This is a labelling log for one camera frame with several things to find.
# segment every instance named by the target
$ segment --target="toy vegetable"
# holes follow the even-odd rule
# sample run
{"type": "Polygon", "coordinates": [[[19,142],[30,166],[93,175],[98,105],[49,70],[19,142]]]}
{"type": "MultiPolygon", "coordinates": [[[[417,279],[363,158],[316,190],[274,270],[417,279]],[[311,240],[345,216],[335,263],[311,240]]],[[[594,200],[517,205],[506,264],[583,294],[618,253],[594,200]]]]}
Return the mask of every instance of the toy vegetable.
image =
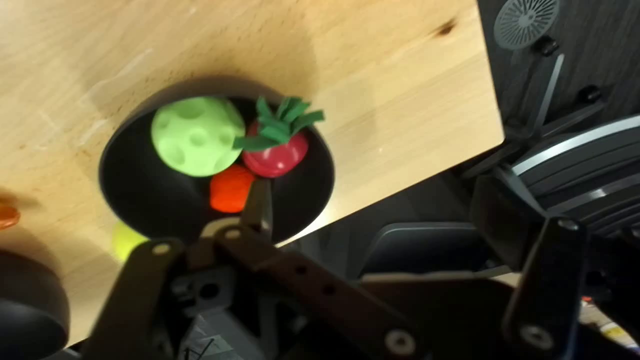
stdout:
{"type": "Polygon", "coordinates": [[[243,136],[243,121],[224,99],[177,100],[161,106],[152,122],[158,157],[188,176],[212,176],[234,165],[238,136],[243,136]]]}
{"type": "Polygon", "coordinates": [[[128,257],[137,248],[137,244],[146,243],[142,234],[131,231],[130,226],[118,223],[114,226],[111,251],[118,263],[126,263],[128,257]]]}
{"type": "Polygon", "coordinates": [[[257,122],[247,130],[247,138],[238,138],[236,147],[243,149],[243,165],[257,176],[280,178],[294,170],[307,152],[304,129],[324,121],[322,113],[307,113],[309,102],[301,99],[284,99],[275,110],[257,99],[257,122]]]}
{"type": "Polygon", "coordinates": [[[0,205],[0,231],[18,224],[19,212],[14,207],[0,205]]]}
{"type": "Polygon", "coordinates": [[[224,214],[242,212],[253,185],[253,175],[239,165],[210,181],[210,207],[224,214]]]}

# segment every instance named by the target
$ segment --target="wooden table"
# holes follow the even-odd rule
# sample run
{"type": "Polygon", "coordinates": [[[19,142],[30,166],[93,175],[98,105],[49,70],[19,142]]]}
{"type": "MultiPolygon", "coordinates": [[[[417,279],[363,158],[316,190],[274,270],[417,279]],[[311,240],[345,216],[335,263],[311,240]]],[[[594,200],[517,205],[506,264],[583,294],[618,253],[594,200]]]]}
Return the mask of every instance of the wooden table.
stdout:
{"type": "Polygon", "coordinates": [[[0,2],[0,248],[59,274],[75,343],[118,274],[98,157],[150,95],[242,77],[326,110],[335,188],[307,231],[501,142],[471,0],[0,2]]]}

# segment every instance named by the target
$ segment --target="black metal machinery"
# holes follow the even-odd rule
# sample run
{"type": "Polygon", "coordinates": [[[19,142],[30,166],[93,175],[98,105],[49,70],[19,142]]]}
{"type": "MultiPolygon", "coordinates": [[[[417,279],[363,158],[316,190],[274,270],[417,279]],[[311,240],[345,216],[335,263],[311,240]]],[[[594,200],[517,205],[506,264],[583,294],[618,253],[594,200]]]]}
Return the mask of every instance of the black metal machinery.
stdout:
{"type": "Polygon", "coordinates": [[[135,248],[82,358],[204,358],[183,347],[201,313],[215,320],[212,358],[635,358],[577,326],[587,234],[570,219],[510,223],[508,207],[485,207],[510,223],[491,238],[525,244],[515,290],[476,276],[382,276],[352,286],[271,246],[269,211],[260,207],[268,197],[257,185],[253,212],[212,238],[135,248]],[[517,234],[536,224],[534,240],[517,234]]]}

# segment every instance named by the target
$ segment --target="orange toy carrot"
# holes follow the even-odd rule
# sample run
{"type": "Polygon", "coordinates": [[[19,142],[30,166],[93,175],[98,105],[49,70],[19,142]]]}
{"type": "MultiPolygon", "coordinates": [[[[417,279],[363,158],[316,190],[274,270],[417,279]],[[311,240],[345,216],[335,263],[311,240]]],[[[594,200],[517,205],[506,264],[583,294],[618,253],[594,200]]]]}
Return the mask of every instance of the orange toy carrot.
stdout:
{"type": "Polygon", "coordinates": [[[247,195],[253,185],[253,175],[239,165],[215,175],[210,181],[210,207],[224,214],[238,214],[243,211],[247,195]]]}
{"type": "Polygon", "coordinates": [[[0,205],[0,231],[18,224],[19,212],[14,207],[0,205]]]}

